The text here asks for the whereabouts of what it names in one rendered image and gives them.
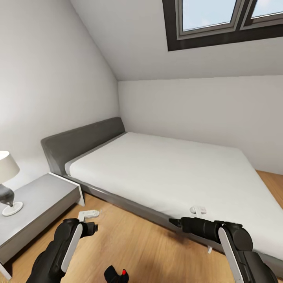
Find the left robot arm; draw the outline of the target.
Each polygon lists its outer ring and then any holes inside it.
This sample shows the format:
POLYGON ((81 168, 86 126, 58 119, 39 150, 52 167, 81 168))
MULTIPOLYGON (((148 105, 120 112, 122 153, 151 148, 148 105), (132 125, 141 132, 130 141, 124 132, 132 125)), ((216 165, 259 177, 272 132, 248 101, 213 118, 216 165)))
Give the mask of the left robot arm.
POLYGON ((64 219, 56 228, 54 240, 35 260, 26 283, 60 283, 67 272, 79 239, 94 235, 98 230, 95 222, 85 223, 85 219, 98 216, 99 211, 93 209, 81 211, 78 219, 64 219))

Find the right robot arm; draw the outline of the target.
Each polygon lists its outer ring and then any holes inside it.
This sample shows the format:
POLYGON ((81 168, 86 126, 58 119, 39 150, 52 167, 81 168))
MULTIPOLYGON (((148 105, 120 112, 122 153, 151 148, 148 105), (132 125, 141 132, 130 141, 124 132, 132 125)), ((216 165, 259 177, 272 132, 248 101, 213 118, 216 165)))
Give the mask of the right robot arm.
POLYGON ((203 206, 193 206, 190 212, 191 217, 169 218, 169 222, 178 228, 182 226, 185 233, 222 244, 235 283, 279 283, 259 254, 252 251, 251 236, 242 224, 202 219, 202 214, 206 214, 203 206))

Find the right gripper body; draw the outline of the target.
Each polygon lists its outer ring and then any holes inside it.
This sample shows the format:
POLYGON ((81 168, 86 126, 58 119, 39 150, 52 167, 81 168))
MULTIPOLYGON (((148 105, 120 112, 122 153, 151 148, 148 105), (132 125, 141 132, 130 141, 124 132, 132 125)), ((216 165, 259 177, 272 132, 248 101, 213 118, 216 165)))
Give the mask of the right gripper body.
POLYGON ((182 231, 185 233, 193 233, 194 235, 207 239, 205 232, 204 232, 204 226, 205 226, 206 221, 208 220, 202 219, 202 218, 183 217, 182 218, 182 231))

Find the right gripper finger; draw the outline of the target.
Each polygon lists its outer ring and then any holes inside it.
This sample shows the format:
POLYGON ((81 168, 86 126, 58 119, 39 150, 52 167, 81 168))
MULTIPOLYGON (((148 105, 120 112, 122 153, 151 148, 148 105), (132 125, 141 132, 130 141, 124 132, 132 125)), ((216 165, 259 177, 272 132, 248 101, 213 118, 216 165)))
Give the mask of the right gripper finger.
POLYGON ((182 217, 180 219, 171 219, 169 218, 169 222, 175 225, 178 228, 181 228, 182 226, 182 217))

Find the digital camera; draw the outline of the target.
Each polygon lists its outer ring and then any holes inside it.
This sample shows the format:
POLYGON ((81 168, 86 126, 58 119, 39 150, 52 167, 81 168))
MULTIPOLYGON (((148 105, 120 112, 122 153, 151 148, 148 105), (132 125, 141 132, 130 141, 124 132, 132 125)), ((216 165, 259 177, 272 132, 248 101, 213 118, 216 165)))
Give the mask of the digital camera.
POLYGON ((118 275, 115 268, 111 265, 104 272, 107 283, 128 283, 129 275, 126 270, 123 269, 122 275, 118 275))

